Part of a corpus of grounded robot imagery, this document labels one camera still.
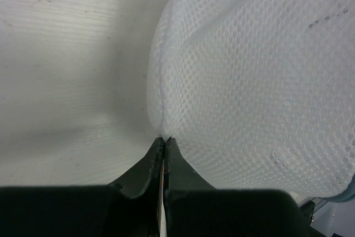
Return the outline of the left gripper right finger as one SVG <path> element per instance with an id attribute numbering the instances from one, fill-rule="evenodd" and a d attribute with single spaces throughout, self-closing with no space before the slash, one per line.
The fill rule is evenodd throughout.
<path id="1" fill-rule="evenodd" d="M 279 190 L 216 189 L 165 147 L 164 208 L 168 236 L 311 236 L 292 197 Z"/>

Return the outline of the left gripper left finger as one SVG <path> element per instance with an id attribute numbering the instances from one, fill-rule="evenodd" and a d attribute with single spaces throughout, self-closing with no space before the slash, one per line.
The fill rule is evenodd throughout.
<path id="1" fill-rule="evenodd" d="M 1 188 L 1 236 L 160 236 L 164 141 L 104 185 Z"/>

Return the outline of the white mesh laundry bag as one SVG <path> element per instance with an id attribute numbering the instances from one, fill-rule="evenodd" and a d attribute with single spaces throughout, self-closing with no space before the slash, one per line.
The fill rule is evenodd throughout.
<path id="1" fill-rule="evenodd" d="M 147 111 L 220 189 L 354 197 L 354 0 L 169 0 Z"/>

